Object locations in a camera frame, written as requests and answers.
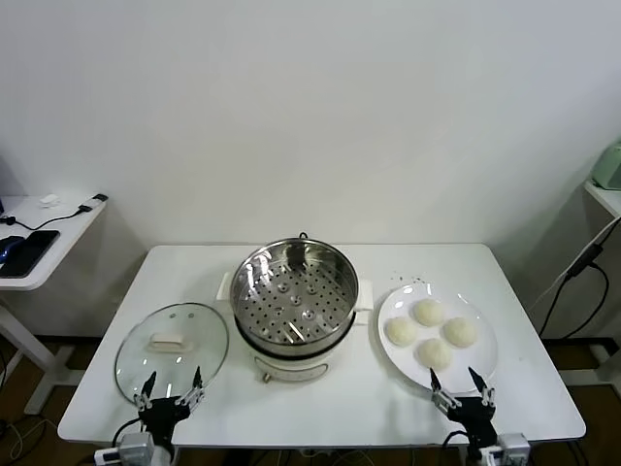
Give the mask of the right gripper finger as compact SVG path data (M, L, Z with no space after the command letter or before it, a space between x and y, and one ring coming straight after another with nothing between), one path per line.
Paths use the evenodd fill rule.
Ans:
M481 396L481 404L483 406L495 406L495 389L487 385L485 379L472 367L468 368L474 385Z
M457 409L461 407L461 402L452 394L446 391L438 379L433 368L430 369L432 401L438 409Z

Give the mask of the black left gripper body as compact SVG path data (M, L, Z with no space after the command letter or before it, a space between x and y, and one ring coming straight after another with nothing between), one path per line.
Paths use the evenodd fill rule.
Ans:
M138 417L156 446L171 448L176 425L190 416L189 406L179 399L178 396L154 399L149 407L138 410Z

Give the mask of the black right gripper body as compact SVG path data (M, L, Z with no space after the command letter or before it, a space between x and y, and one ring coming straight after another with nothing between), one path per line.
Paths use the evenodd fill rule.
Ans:
M461 424L466 431L469 444L483 449L497 443L498 434L492 424L496 406L483 403L480 397L458 397L458 404L447 410L447 418Z

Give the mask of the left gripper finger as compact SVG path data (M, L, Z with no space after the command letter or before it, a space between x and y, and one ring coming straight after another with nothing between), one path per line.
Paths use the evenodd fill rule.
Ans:
M196 368L191 388L177 401L177 406L197 407L205 397L205 386L200 367Z
M152 372L148 379L144 382L141 391L134 394L134 404L138 409L148 409L150 407L150 395L152 393L155 381L156 373Z

